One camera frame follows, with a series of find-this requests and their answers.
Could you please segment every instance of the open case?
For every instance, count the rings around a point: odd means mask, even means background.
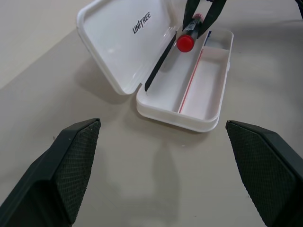
[[[77,28],[113,89],[129,95],[145,84],[181,25],[170,0],[96,0],[78,13]],[[212,130],[232,41],[232,32],[212,30],[188,53],[174,43],[147,92],[140,87],[138,112],[197,132]]]

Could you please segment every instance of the red line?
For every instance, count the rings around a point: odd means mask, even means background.
[[[187,97],[187,95],[188,95],[189,88],[190,88],[190,86],[191,86],[191,83],[193,82],[193,79],[194,79],[194,76],[195,76],[195,73],[196,73],[196,69],[197,69],[197,67],[198,67],[198,64],[199,64],[200,58],[201,58],[201,56],[202,56],[202,53],[203,53],[203,49],[202,49],[201,52],[200,52],[200,55],[199,55],[198,60],[197,60],[197,63],[196,63],[196,65],[195,65],[195,69],[194,69],[194,71],[193,71],[193,73],[192,73],[192,75],[191,75],[191,78],[190,78],[188,87],[187,87],[186,92],[185,92],[185,96],[184,96],[183,101],[182,101],[182,104],[181,104],[181,108],[180,108],[180,110],[179,110],[179,114],[181,113],[182,108],[183,108],[183,106],[184,106],[186,97]]]

